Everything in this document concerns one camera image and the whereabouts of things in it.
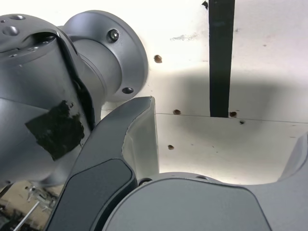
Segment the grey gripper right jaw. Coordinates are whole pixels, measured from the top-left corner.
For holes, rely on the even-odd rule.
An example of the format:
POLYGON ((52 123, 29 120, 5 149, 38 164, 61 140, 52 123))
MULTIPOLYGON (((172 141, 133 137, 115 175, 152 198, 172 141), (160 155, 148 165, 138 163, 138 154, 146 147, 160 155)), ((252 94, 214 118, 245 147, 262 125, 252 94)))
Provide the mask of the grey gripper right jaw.
POLYGON ((190 173, 160 174, 128 194, 105 231, 305 231, 308 137, 273 183, 236 185, 190 173))

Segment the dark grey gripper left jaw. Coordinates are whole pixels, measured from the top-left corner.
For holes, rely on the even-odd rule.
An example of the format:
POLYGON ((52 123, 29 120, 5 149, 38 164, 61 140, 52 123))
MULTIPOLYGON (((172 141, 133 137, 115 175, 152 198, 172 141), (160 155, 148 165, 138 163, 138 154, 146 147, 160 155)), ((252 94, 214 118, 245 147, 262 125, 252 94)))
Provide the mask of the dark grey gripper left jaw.
POLYGON ((45 227, 100 231, 138 181, 159 172, 154 97, 134 98, 90 134, 45 227))

